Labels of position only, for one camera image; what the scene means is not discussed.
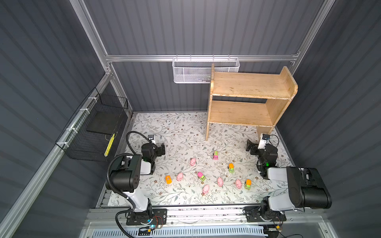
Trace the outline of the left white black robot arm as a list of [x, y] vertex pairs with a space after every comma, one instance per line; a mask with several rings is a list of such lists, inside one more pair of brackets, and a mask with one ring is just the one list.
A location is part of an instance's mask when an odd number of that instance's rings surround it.
[[151, 202], [139, 187], [141, 170], [149, 175], [155, 170], [155, 159], [165, 154], [165, 145], [157, 147], [146, 143], [142, 154], [123, 153], [115, 156], [106, 173], [106, 188], [126, 199], [131, 208], [127, 212], [128, 223], [150, 224], [154, 212]]

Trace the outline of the orange green mixer toy truck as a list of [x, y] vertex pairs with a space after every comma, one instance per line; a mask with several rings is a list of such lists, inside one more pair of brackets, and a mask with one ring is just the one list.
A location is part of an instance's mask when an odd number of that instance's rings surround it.
[[234, 167], [233, 163], [229, 163], [229, 165], [228, 165], [228, 171], [230, 173], [234, 173], [235, 172], [235, 167]]

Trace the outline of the pink green striped toy truck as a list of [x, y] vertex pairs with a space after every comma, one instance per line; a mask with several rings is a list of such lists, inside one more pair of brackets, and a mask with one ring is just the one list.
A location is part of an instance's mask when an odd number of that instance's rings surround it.
[[214, 151], [212, 159], [218, 160], [218, 152], [217, 151]]

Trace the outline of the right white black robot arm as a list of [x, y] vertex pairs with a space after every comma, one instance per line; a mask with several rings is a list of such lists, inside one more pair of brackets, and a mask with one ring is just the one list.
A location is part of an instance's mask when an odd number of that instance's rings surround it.
[[264, 197], [260, 205], [246, 210], [247, 219], [261, 218], [265, 222], [286, 221], [286, 211], [298, 209], [328, 209], [332, 198], [323, 179], [315, 168], [278, 167], [278, 148], [265, 134], [258, 144], [247, 140], [245, 150], [257, 156], [257, 169], [265, 180], [287, 184], [287, 192]]

